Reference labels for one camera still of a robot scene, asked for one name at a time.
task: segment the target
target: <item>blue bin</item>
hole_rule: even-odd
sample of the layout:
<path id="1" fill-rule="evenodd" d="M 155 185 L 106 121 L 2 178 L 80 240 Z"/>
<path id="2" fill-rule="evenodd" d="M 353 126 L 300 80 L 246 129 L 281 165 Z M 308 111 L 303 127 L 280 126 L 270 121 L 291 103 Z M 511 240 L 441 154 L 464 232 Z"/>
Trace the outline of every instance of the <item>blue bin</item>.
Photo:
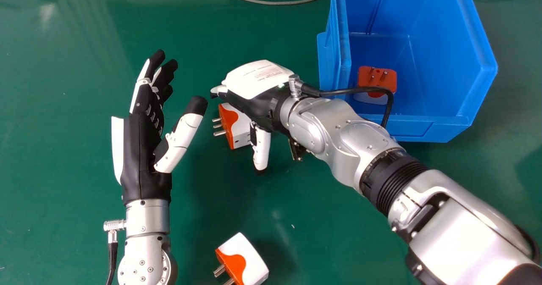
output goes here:
<path id="1" fill-rule="evenodd" d="M 473 0 L 331 0 L 317 40 L 323 90 L 356 87 L 360 66 L 397 71 L 387 130 L 399 141 L 457 136 L 472 124 L 497 73 Z M 382 105 L 337 97 L 380 123 Z"/>

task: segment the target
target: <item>green table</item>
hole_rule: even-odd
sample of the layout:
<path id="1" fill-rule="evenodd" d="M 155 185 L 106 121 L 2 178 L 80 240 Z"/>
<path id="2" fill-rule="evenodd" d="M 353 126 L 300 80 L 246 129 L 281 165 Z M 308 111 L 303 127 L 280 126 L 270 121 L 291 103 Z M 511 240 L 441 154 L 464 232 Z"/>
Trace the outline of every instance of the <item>green table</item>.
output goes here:
<path id="1" fill-rule="evenodd" d="M 500 66 L 474 125 L 448 144 L 404 144 L 542 242 L 542 0 L 476 0 Z M 100 284 L 102 223 L 124 217 L 110 116 L 125 116 L 156 48 L 179 61 L 167 127 L 234 67 L 270 59 L 317 86 L 315 37 L 329 0 L 269 7 L 238 0 L 0 0 L 0 283 Z M 178 284 L 219 285 L 214 249 L 241 231 L 266 284 L 410 284 L 406 246 L 321 161 L 291 161 L 273 137 L 269 173 L 250 149 L 212 137 L 209 110 L 174 172 Z"/>

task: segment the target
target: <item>black ribbed joint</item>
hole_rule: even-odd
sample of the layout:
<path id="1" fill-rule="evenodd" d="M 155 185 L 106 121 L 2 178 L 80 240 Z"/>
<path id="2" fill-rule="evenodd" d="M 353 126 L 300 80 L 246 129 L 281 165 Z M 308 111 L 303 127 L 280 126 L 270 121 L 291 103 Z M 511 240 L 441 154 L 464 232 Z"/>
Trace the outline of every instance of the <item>black ribbed joint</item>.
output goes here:
<path id="1" fill-rule="evenodd" d="M 397 150 L 374 162 L 360 183 L 362 194 L 385 216 L 403 188 L 414 177 L 427 171 L 418 159 Z"/>

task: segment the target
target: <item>robotic hand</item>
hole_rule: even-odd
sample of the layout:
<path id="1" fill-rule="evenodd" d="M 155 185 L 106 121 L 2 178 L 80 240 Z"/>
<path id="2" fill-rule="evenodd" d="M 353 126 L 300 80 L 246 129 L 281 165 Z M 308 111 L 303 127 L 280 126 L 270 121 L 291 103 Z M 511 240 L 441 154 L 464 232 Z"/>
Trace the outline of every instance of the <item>robotic hand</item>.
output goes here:
<path id="1" fill-rule="evenodd" d="M 130 115 L 111 118 L 113 166 L 122 186 L 126 219 L 106 221 L 110 272 L 116 269 L 117 231 L 126 229 L 124 258 L 118 280 L 124 285 L 172 285 L 177 265 L 170 254 L 169 204 L 171 172 L 183 157 L 201 123 L 207 100 L 193 97 L 173 130 L 162 139 L 164 103 L 173 93 L 169 85 L 177 69 L 175 60 L 164 61 L 158 50 L 147 59 L 137 79 Z"/>
<path id="2" fill-rule="evenodd" d="M 368 91 L 388 96 L 382 125 L 362 119 L 344 100 L 324 98 Z M 258 171 L 267 167 L 268 135 L 279 131 L 289 137 L 295 160 L 310 152 L 329 165 L 337 181 L 366 197 L 409 245 L 406 263 L 421 283 L 542 284 L 538 246 L 527 233 L 407 154 L 385 130 L 393 103 L 389 90 L 320 91 L 284 67 L 255 61 L 211 89 L 215 97 L 226 102 L 220 110 L 238 114 L 226 119 L 221 114 L 229 141 L 228 119 L 250 119 L 245 129 Z"/>

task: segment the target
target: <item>adapter inside blue bin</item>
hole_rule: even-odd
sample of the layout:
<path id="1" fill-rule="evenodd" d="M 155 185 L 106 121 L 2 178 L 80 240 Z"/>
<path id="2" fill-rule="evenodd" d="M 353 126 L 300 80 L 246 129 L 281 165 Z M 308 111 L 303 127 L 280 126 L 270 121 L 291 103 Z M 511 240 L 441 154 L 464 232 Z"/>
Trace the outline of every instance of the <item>adapter inside blue bin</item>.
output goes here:
<path id="1" fill-rule="evenodd" d="M 356 87 L 361 66 L 397 71 L 387 130 L 399 141 L 457 136 L 472 124 L 497 71 L 473 0 L 331 0 L 318 58 L 323 90 Z M 339 97 L 380 122 L 382 105 Z"/>

